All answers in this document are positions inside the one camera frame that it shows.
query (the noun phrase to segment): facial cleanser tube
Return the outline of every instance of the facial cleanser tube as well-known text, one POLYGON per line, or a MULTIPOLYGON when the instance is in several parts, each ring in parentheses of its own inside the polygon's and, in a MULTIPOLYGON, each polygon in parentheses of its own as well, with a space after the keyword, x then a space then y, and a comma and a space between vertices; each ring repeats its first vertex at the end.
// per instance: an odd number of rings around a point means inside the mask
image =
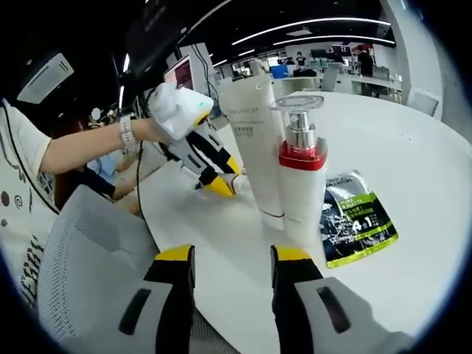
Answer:
POLYGON ((283 230, 277 147, 284 136, 281 119, 275 119, 269 108, 274 101, 266 75, 236 81, 220 93, 221 110, 231 123, 263 223, 283 230))

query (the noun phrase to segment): white watch strap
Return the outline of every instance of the white watch strap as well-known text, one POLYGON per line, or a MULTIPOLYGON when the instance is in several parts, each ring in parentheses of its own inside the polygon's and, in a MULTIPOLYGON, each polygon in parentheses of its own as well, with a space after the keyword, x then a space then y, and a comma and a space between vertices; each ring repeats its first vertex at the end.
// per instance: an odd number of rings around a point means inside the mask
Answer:
POLYGON ((125 146, 136 144, 133 131, 131 130, 131 116, 123 117, 119 121, 119 129, 121 130, 121 139, 125 146))

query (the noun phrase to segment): white t-shirt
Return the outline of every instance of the white t-shirt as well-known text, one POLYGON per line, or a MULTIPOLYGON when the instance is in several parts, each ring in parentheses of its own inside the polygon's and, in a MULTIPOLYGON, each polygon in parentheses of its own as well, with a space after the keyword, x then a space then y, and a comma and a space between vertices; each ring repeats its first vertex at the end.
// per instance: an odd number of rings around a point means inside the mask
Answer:
POLYGON ((15 146, 33 181, 51 139, 6 100, 0 102, 0 249, 18 292, 33 308, 44 244, 57 215, 36 194, 18 163, 4 107, 15 146))

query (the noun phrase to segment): white table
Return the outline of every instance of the white table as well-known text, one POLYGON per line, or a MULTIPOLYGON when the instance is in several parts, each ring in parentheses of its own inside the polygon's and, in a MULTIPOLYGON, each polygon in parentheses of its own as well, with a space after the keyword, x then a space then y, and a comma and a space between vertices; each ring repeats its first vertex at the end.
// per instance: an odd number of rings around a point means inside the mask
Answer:
MULTIPOLYGON (((469 246, 471 146, 431 117, 370 97, 319 93, 317 125, 329 144, 329 173, 360 171, 395 225, 391 246, 327 269, 321 242, 308 249, 325 277, 337 277, 372 306, 388 330, 414 336, 441 311, 469 246)), ((237 155, 228 128, 228 150, 237 155)), ((198 309, 242 353, 277 353, 271 312, 269 246, 250 198, 193 191, 194 181, 166 164, 142 185, 142 206, 161 249, 195 245, 198 309)))

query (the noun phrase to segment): air conditioner unit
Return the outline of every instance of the air conditioner unit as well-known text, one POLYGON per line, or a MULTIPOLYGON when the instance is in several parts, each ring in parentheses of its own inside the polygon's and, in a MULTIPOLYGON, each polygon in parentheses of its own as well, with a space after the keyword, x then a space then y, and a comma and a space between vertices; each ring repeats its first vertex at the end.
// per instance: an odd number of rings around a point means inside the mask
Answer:
POLYGON ((74 69, 67 59, 58 53, 33 74, 16 98, 18 101, 39 104, 73 73, 74 69))

